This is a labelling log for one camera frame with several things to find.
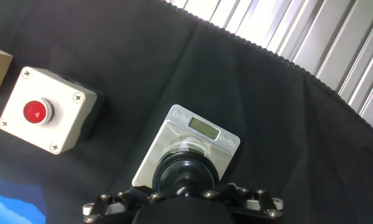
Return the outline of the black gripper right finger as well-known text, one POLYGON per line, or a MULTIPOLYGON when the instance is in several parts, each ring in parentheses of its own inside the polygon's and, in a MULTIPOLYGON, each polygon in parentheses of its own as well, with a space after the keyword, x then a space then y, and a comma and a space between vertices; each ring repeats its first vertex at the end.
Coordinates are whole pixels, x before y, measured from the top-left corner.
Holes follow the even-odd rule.
POLYGON ((273 198, 265 189, 222 183, 203 191, 201 198, 223 205, 234 223, 283 223, 283 200, 273 198))

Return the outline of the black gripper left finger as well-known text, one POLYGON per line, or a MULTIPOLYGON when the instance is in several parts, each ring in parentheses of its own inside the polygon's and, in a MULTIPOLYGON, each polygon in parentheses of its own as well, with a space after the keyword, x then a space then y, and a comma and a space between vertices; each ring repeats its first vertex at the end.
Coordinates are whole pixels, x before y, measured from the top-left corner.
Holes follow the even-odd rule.
POLYGON ((82 224, 132 223, 140 209, 165 200, 165 194, 147 186, 114 194, 100 194, 82 207, 82 224))

